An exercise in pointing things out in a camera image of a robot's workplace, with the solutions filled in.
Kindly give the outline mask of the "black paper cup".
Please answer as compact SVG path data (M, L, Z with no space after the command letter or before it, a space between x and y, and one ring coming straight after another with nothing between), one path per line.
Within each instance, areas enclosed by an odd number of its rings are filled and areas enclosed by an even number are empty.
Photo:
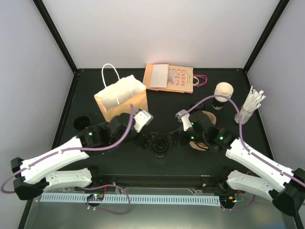
M73 127L78 130L84 130L91 124L89 117L87 116L79 116L73 122Z
M166 156L166 152L157 152L154 151L153 154L157 157L157 158L164 158Z

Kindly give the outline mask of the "orange paper bag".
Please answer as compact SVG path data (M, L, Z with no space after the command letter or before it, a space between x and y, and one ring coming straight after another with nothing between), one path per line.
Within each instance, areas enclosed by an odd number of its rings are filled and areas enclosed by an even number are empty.
M107 65L114 69L118 78L117 82L111 85L107 85L104 78L103 71ZM101 75L104 89L95 94L94 99L105 121L109 122L122 113L132 113L130 105L148 111L146 86L135 79L134 75L120 78L116 68L110 63L103 65Z

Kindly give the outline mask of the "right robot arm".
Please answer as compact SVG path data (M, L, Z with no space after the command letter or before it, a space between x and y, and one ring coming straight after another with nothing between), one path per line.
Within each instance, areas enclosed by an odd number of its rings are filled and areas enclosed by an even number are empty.
M254 176L238 170L217 179L221 192L230 189L250 192L263 197L282 213L295 217L305 200L305 171L292 170L253 149L241 138L224 128L216 127L202 111L181 110L176 118L182 123L182 139L208 149L223 151L224 155L254 172Z

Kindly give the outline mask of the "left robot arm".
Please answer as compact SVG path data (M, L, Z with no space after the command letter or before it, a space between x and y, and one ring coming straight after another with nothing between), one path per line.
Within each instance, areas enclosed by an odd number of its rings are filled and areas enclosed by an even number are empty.
M134 139L152 119L147 111L123 113L109 122L85 128L63 145L40 156L13 159L11 169L15 179L11 193L20 200L29 200L59 188L89 187L98 190L102 186L102 178L98 176L97 169L88 167L63 171L62 168L91 157L93 152L108 151L126 139Z

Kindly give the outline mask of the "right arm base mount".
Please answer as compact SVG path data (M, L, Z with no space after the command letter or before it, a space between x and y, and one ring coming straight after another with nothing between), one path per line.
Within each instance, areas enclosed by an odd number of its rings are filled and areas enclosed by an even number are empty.
M200 178L200 188L203 189L205 193L215 193L215 194L235 194L237 191L230 188L229 185L223 178L219 176L208 176Z

